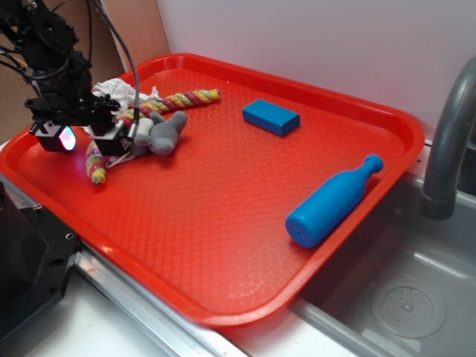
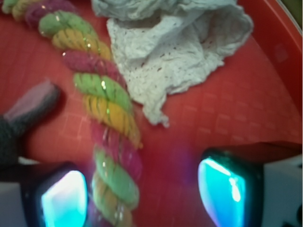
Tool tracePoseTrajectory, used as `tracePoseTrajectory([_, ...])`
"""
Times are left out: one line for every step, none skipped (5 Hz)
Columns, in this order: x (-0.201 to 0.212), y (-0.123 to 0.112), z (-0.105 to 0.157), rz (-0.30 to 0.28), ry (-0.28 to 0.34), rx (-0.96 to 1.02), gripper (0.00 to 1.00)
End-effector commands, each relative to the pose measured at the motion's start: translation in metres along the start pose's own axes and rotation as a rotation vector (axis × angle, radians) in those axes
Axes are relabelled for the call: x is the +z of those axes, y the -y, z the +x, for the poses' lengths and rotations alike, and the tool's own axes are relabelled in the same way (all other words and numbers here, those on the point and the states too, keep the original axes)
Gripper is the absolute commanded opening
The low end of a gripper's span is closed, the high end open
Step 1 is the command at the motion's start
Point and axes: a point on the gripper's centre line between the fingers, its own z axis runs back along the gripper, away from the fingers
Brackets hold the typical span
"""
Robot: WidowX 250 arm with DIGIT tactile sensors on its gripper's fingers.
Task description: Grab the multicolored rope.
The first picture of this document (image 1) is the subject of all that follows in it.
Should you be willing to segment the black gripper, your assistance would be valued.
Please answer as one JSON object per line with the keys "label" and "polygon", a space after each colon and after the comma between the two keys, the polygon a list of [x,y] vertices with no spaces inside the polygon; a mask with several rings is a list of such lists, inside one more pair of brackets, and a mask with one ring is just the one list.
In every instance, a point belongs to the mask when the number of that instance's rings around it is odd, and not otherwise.
{"label": "black gripper", "polygon": [[[129,151],[128,128],[122,120],[112,126],[113,113],[120,105],[109,95],[92,93],[89,69],[85,60],[67,59],[47,71],[27,70],[39,89],[38,97],[25,101],[35,122],[28,132],[48,152],[71,152],[77,139],[70,126],[88,126],[102,155],[125,155]],[[99,128],[108,130],[100,132]]]}

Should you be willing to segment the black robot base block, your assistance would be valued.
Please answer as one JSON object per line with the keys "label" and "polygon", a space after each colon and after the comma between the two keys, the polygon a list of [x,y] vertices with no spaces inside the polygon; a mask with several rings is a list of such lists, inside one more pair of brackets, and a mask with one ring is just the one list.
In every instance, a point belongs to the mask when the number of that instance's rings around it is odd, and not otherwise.
{"label": "black robot base block", "polygon": [[1,184],[1,341],[63,299],[78,244],[47,208],[18,208]]}

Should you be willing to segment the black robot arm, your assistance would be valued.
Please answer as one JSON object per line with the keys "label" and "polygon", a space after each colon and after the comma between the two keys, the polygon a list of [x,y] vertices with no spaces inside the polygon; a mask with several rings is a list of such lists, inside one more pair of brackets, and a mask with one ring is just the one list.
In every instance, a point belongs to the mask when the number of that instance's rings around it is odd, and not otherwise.
{"label": "black robot arm", "polygon": [[70,152],[77,145],[76,126],[89,129],[93,142],[106,156],[128,152],[128,129],[115,118],[119,102],[92,92],[91,62],[75,49],[74,28],[43,1],[2,1],[1,34],[12,48],[1,55],[18,54],[8,66],[33,86],[36,97],[25,101],[32,114],[30,135],[44,150]]}

